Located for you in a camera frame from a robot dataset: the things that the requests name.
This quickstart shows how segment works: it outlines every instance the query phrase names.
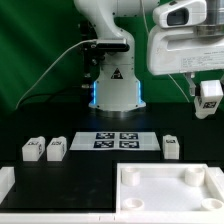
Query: white block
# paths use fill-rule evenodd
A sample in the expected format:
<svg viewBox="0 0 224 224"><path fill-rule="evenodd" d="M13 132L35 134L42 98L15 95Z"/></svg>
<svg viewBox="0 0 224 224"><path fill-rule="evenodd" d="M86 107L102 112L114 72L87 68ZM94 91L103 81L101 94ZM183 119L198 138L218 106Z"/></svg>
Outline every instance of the white block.
<svg viewBox="0 0 224 224"><path fill-rule="evenodd" d="M14 167L2 167L0 170L0 204L15 183Z"/></svg>
<svg viewBox="0 0 224 224"><path fill-rule="evenodd" d="M47 161L62 161L66 151L66 138L53 138L47 147Z"/></svg>
<svg viewBox="0 0 224 224"><path fill-rule="evenodd" d="M31 138L22 148L23 161L38 161L45 151L45 138Z"/></svg>
<svg viewBox="0 0 224 224"><path fill-rule="evenodd" d="M165 159L179 159L180 146L177 137L163 136L163 154Z"/></svg>
<svg viewBox="0 0 224 224"><path fill-rule="evenodd" d="M222 86L219 80L201 82L201 96L195 97L196 116L204 119L214 114L223 97Z"/></svg>

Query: white container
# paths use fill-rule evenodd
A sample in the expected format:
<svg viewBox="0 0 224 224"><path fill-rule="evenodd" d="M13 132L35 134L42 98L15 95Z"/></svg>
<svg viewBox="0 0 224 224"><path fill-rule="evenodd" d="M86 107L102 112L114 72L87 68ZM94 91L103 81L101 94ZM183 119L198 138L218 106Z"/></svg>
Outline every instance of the white container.
<svg viewBox="0 0 224 224"><path fill-rule="evenodd" d="M192 187L199 187L204 184L205 170L198 167L189 167L185 172L185 183Z"/></svg>
<svg viewBox="0 0 224 224"><path fill-rule="evenodd" d="M140 177L140 170L138 168L126 167L122 169L122 184L127 186L137 186L140 183Z"/></svg>

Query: warning label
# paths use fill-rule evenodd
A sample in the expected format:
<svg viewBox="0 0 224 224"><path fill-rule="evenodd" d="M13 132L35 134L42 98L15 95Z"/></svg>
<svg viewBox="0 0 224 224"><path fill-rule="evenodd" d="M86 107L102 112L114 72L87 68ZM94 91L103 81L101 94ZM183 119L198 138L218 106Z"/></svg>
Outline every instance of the warning label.
<svg viewBox="0 0 224 224"><path fill-rule="evenodd" d="M112 75L111 79L123 79L120 70L117 68Z"/></svg>
<svg viewBox="0 0 224 224"><path fill-rule="evenodd" d="M182 58L182 68L220 68L224 66L224 51L204 53L203 56Z"/></svg>

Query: black tabletop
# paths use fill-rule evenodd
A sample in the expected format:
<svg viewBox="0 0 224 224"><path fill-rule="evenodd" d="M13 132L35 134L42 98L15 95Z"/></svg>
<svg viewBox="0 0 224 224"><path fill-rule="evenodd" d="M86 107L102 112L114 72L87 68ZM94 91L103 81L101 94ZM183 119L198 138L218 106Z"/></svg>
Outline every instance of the black tabletop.
<svg viewBox="0 0 224 224"><path fill-rule="evenodd" d="M0 125L0 167L15 167L16 184L0 212L114 212L116 165L137 163L206 163L224 168L224 112L205 120L192 104L150 104L126 119L92 115L80 104L28 104ZM162 151L67 151L62 162L22 161L22 146L31 137L65 136L70 146L77 131L134 131L175 135L180 160L164 160Z"/></svg>

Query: black sticker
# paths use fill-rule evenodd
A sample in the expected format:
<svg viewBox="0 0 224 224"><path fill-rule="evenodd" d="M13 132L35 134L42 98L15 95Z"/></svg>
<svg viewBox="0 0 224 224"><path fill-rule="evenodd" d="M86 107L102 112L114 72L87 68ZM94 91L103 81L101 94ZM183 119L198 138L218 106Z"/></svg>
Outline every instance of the black sticker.
<svg viewBox="0 0 224 224"><path fill-rule="evenodd" d="M94 149L107 149L113 147L114 141L95 141L93 146Z"/></svg>
<svg viewBox="0 0 224 224"><path fill-rule="evenodd" d="M201 99L201 97L200 97L200 96L198 97L198 103L199 103L199 106L201 106L202 99Z"/></svg>
<svg viewBox="0 0 224 224"><path fill-rule="evenodd" d="M138 141L120 141L119 147L123 149L139 149L139 142Z"/></svg>
<svg viewBox="0 0 224 224"><path fill-rule="evenodd" d="M166 140L166 143L175 143L175 140Z"/></svg>
<svg viewBox="0 0 224 224"><path fill-rule="evenodd" d="M123 79L120 70L117 68L112 75L111 79Z"/></svg>
<svg viewBox="0 0 224 224"><path fill-rule="evenodd" d="M28 145L38 145L39 142L29 142Z"/></svg>
<svg viewBox="0 0 224 224"><path fill-rule="evenodd" d="M176 5L176 4L177 4L177 2L175 2L175 1L172 1L172 2L169 3L169 5L171 5L171 6Z"/></svg>
<svg viewBox="0 0 224 224"><path fill-rule="evenodd" d="M62 153L63 153L63 155L65 154L65 145L64 144L62 145Z"/></svg>
<svg viewBox="0 0 224 224"><path fill-rule="evenodd" d="M39 155L42 153L42 145L39 145Z"/></svg>
<svg viewBox="0 0 224 224"><path fill-rule="evenodd" d="M114 139L114 133L96 133L96 139Z"/></svg>
<svg viewBox="0 0 224 224"><path fill-rule="evenodd" d="M52 144L51 145L61 145L62 144L62 142L52 142Z"/></svg>
<svg viewBox="0 0 224 224"><path fill-rule="evenodd" d="M216 102L207 102L204 104L203 108L214 108L216 105Z"/></svg>
<svg viewBox="0 0 224 224"><path fill-rule="evenodd" d="M138 133L120 133L120 139L138 139Z"/></svg>

